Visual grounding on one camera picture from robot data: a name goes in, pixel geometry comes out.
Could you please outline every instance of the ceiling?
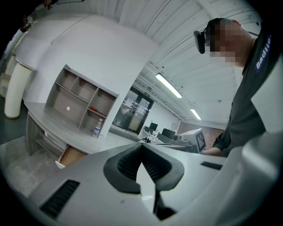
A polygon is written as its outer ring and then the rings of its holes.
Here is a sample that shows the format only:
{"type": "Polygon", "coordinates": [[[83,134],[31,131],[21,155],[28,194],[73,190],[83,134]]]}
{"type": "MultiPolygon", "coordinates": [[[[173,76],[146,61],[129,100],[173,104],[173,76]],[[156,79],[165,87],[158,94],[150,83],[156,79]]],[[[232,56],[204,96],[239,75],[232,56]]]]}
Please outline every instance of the ceiling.
{"type": "Polygon", "coordinates": [[[38,16],[57,12],[95,13],[111,17],[122,26],[143,32],[159,44],[134,86],[182,121],[225,128],[232,99],[241,82],[241,69],[222,68],[199,54],[193,37],[208,21],[235,19],[248,31],[260,31],[258,13],[244,0],[85,0],[54,5],[38,16]],[[177,98],[159,82],[162,73],[183,95],[177,98]],[[193,115],[195,109],[201,121],[193,115]]]}

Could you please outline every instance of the open drawer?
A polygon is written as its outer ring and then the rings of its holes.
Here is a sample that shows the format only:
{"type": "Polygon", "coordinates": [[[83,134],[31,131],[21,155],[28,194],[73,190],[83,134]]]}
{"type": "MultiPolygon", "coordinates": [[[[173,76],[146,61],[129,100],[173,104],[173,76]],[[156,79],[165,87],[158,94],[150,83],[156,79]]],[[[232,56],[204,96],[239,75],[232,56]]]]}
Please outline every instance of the open drawer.
{"type": "Polygon", "coordinates": [[[72,146],[67,146],[64,153],[60,156],[58,161],[55,161],[55,163],[60,169],[63,169],[86,155],[87,153],[84,153],[72,146]]]}

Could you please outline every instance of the white cylinder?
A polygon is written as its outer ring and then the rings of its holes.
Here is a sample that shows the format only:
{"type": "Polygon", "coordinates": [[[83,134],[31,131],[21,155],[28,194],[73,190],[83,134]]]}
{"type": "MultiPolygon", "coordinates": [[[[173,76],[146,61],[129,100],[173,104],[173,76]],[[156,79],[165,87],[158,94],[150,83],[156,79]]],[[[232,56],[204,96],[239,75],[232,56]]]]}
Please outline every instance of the white cylinder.
{"type": "Polygon", "coordinates": [[[10,119],[19,117],[23,92],[32,69],[17,62],[12,73],[5,100],[5,116],[10,119]]]}

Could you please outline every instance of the gray floor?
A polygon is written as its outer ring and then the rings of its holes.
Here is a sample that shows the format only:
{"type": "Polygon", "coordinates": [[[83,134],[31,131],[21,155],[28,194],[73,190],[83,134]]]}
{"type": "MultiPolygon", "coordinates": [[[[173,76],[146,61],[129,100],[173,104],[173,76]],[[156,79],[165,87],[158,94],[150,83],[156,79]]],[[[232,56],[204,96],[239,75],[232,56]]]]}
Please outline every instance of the gray floor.
{"type": "Polygon", "coordinates": [[[29,156],[26,136],[0,145],[0,160],[9,185],[25,196],[60,170],[55,164],[57,158],[44,149],[29,156]]]}
{"type": "Polygon", "coordinates": [[[26,134],[27,110],[22,104],[21,114],[17,119],[8,119],[4,114],[5,99],[0,97],[0,144],[26,134]]]}

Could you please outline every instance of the office desk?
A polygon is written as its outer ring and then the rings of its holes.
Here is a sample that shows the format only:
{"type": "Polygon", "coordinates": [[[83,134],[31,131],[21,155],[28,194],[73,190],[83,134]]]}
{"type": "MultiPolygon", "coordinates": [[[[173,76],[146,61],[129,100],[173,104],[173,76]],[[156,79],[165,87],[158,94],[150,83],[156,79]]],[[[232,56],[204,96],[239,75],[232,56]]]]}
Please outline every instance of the office desk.
{"type": "Polygon", "coordinates": [[[33,155],[40,148],[52,153],[58,160],[57,166],[62,169],[65,165],[60,162],[63,158],[81,158],[84,155],[99,152],[101,141],[80,130],[73,121],[61,115],[54,108],[43,103],[25,102],[27,116],[27,149],[33,155]],[[47,132],[58,142],[64,143],[65,148],[58,146],[44,135],[47,132]]]}
{"type": "Polygon", "coordinates": [[[141,138],[144,138],[145,136],[147,137],[147,138],[149,138],[151,141],[152,141],[152,143],[163,143],[161,140],[159,140],[157,137],[155,137],[155,136],[153,136],[153,135],[151,135],[151,134],[149,134],[147,131],[145,131],[144,129],[142,130],[142,137],[141,138]]]}

